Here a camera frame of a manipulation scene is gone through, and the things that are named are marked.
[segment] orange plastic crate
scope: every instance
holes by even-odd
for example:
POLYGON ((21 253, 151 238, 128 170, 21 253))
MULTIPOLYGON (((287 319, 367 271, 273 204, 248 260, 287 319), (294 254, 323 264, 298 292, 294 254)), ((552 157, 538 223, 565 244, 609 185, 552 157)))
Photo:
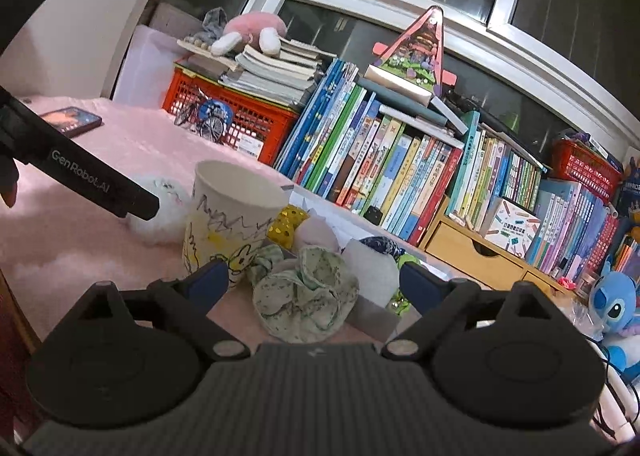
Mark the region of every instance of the orange plastic crate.
POLYGON ((556 178, 579 181, 605 204, 622 181, 622 174, 603 158, 571 140, 556 142, 551 167, 556 178))
POLYGON ((251 144, 256 144, 256 140, 262 143, 258 160, 267 165, 273 165, 280 147, 298 119, 298 114, 284 107, 225 88, 178 65, 162 108, 175 115, 184 107, 200 102, 202 96, 198 89, 207 97, 226 102, 234 110, 230 129, 222 140, 234 149, 238 149, 240 143, 247 143, 247 140, 242 139, 243 136, 251 137, 254 139, 250 141, 251 144))

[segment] ribbed black surface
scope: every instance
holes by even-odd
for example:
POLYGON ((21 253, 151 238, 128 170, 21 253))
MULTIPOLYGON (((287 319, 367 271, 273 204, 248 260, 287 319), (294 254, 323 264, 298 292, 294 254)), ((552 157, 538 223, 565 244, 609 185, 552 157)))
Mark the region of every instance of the ribbed black surface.
POLYGON ((251 359, 214 364, 196 393, 152 422, 101 432, 50 422, 24 447, 34 456, 590 456, 608 445, 588 425, 482 424, 445 402, 419 366, 369 345, 264 344, 251 359))

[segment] pink bed sheet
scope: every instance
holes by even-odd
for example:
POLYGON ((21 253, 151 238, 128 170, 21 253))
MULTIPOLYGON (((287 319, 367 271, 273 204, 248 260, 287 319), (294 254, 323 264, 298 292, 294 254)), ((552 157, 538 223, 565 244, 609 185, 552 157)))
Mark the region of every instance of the pink bed sheet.
MULTIPOLYGON (((247 155, 174 126, 162 110, 120 106, 106 99, 33 97, 30 103, 37 113, 67 106, 85 108, 103 118, 100 128, 76 141, 127 176, 161 174, 190 190, 195 164, 217 159, 250 168, 281 184, 289 182, 247 155)), ((0 206, 0 267, 40 338, 50 333, 95 281, 112 280, 119 288, 130 290, 159 278, 183 275, 180 245, 143 245, 112 214, 30 165, 18 168, 17 203, 10 210, 0 206)), ((252 349, 270 339, 247 291, 228 292, 209 317, 252 349)), ((332 340, 370 338, 344 325, 332 340)))

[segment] smartphone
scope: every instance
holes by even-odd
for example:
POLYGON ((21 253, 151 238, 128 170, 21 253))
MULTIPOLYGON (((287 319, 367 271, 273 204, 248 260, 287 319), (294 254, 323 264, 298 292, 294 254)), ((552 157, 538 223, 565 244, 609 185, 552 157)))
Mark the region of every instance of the smartphone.
POLYGON ((102 123, 100 116, 73 106, 61 110, 53 110, 40 115, 40 117, 67 138, 73 138, 84 132, 91 131, 94 128, 98 128, 102 123))

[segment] white box with pencil pattern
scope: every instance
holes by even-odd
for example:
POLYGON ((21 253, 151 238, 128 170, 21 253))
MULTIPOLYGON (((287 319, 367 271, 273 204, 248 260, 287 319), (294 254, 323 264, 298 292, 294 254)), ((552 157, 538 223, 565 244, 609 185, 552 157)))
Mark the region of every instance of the white box with pencil pattern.
POLYGON ((540 220, 517 205, 498 198, 482 223, 480 234, 494 245, 524 258, 540 220))

